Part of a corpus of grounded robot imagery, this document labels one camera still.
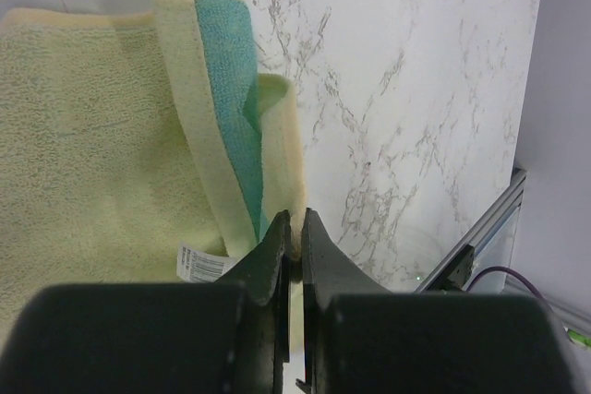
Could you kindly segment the yellow cloth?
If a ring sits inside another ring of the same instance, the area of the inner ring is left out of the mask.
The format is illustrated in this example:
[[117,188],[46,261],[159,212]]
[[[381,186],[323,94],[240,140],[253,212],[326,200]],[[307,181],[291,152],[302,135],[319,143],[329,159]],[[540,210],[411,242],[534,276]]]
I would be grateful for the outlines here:
[[281,211],[300,258],[296,87],[258,78],[265,220],[256,240],[217,124],[195,0],[151,0],[136,16],[5,14],[3,337],[43,287],[175,281],[181,247],[240,259]]

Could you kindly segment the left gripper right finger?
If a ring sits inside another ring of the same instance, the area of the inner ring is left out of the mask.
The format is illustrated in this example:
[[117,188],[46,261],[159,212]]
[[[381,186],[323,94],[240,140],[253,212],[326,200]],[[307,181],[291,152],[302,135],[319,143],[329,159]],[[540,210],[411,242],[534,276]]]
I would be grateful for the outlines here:
[[302,231],[306,393],[578,393],[564,329],[532,297],[393,293],[332,241]]

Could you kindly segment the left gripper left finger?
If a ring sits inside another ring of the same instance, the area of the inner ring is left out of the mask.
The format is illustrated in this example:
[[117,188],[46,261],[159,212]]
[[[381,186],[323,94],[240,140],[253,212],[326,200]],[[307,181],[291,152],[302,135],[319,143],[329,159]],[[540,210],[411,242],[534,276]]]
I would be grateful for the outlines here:
[[289,357],[290,217],[213,283],[68,284],[25,306],[5,393],[279,393]]

